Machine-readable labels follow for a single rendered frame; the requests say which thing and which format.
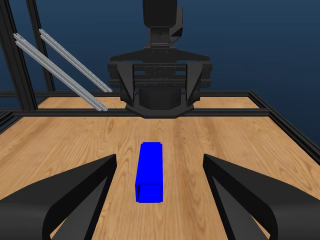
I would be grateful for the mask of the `blue hollow socket block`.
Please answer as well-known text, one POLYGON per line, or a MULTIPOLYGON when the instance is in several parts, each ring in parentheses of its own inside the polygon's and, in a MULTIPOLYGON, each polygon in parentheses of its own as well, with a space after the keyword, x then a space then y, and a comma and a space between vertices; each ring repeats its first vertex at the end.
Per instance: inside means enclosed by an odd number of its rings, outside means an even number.
POLYGON ((160 142, 143 142, 140 145, 135 197, 138 203, 163 201, 163 145, 160 142))

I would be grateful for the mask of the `silver aluminium rail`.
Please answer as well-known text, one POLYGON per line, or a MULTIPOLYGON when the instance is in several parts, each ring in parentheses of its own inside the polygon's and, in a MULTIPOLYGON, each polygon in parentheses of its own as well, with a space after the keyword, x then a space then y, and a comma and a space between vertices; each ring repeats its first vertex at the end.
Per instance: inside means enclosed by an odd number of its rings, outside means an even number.
POLYGON ((79 70, 83 75, 85 75, 99 89, 101 89, 105 93, 113 92, 113 90, 109 86, 107 86, 102 80, 100 80, 94 73, 92 73, 87 67, 85 67, 79 60, 77 60, 72 54, 70 54, 64 47, 62 47, 56 40, 54 40, 42 28, 39 29, 39 33, 40 33, 40 38, 43 41, 45 41, 48 45, 50 45, 63 58, 65 58, 77 70, 79 70))
POLYGON ((37 50, 33 45, 31 45, 27 40, 25 40, 18 33, 13 34, 15 38, 16 45, 25 51, 29 56, 36 60, 42 67, 52 73, 56 78, 68 86, 73 92, 84 99, 88 104, 90 104, 97 111, 107 111, 108 108, 97 100, 91 93, 79 85, 75 80, 73 80, 68 74, 66 74, 62 69, 60 69, 56 64, 49 60, 44 54, 37 50))

